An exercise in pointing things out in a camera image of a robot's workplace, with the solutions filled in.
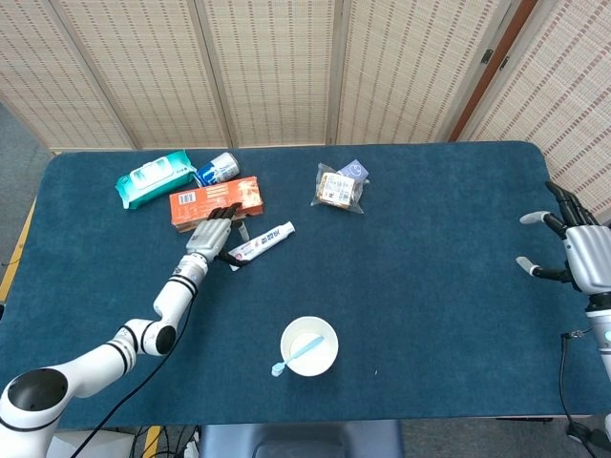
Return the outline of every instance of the orange snack box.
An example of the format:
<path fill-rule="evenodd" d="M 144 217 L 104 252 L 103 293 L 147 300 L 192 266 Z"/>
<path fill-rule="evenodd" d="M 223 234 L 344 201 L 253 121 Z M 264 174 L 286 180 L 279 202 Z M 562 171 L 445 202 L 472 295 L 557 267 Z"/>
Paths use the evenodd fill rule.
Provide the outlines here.
<path fill-rule="evenodd" d="M 215 208 L 238 202 L 242 203 L 242 207 L 238 209 L 235 219 L 263 213 L 257 177 L 234 179 L 170 195 L 172 224 L 179 232 L 189 231 L 207 219 Z"/>

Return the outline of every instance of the white bowl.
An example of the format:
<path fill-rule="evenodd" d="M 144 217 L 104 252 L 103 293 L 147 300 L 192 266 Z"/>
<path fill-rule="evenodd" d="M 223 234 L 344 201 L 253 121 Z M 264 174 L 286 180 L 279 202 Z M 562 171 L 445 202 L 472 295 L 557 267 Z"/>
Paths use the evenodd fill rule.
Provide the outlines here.
<path fill-rule="evenodd" d="M 319 336 L 324 337 L 322 342 L 287 364 L 293 372 L 306 377 L 322 374 L 337 358 L 339 342 L 331 325 L 322 318 L 301 317 L 286 327 L 280 339 L 285 361 Z"/>

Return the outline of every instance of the woven partition panel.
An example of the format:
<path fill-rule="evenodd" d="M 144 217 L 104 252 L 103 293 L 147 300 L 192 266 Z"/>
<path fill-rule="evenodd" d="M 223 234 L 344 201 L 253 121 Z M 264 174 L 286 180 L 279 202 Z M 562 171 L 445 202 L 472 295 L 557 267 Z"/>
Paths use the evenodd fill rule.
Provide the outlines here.
<path fill-rule="evenodd" d="M 334 3 L 204 4 L 239 145 L 324 143 Z"/>
<path fill-rule="evenodd" d="M 595 214 L 611 210 L 611 6 L 561 1 L 475 128 L 523 139 Z"/>
<path fill-rule="evenodd" d="M 61 0 L 142 148 L 226 146 L 186 0 Z"/>
<path fill-rule="evenodd" d="M 0 2 L 0 99 L 51 149 L 131 148 L 46 2 Z"/>
<path fill-rule="evenodd" d="M 353 0 L 338 142 L 435 140 L 501 3 Z"/>

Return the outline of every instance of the table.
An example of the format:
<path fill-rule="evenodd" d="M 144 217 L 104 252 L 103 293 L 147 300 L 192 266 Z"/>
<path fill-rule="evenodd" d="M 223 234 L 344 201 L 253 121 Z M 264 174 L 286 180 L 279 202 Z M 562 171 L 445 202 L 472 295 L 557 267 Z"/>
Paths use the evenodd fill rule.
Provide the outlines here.
<path fill-rule="evenodd" d="M 189 151 L 201 166 L 221 150 Z M 125 211 L 116 179 L 161 156 L 79 153 L 55 158 L 0 322 L 0 384 L 110 340 L 153 300 L 189 234 L 170 224 L 167 197 Z M 110 426 L 553 415 L 559 334 L 587 327 L 587 300 L 568 285 L 529 278 L 527 255 L 563 261 L 525 213 L 554 209 L 538 149 L 523 142 L 239 150 L 259 178 L 264 214 L 251 235 L 292 221 L 296 234 L 238 272 L 215 263 L 179 348 Z M 310 207 L 319 161 L 358 158 L 370 172 L 364 215 Z M 239 243 L 232 235 L 229 244 Z M 329 372 L 270 376 L 284 327 L 316 315 L 336 329 Z M 74 400 L 60 427 L 95 425 L 159 359 Z M 594 339 L 573 341 L 568 404 L 611 407 Z"/>

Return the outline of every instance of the toothbrush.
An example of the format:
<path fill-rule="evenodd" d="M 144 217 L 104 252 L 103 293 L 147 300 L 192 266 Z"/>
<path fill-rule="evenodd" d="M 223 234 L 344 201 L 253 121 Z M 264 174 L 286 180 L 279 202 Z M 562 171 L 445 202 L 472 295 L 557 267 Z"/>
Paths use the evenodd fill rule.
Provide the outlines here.
<path fill-rule="evenodd" d="M 283 373 L 284 368 L 286 367 L 286 365 L 288 363 L 290 363 L 291 361 L 299 358 L 300 356 L 302 356 L 304 353 L 307 353 L 309 350 L 311 350 L 312 348 L 314 348 L 315 346 L 317 346 L 320 342 L 322 342 L 325 338 L 323 336 L 319 336 L 316 339 L 314 339 L 312 342 L 308 343 L 306 346 L 304 346 L 301 350 L 299 350 L 297 353 L 295 353 L 294 355 L 292 355 L 290 358 L 288 358 L 287 360 L 281 362 L 281 363 L 275 363 L 272 368 L 271 368 L 271 375 L 273 375 L 274 377 L 280 377 L 280 374 Z"/>

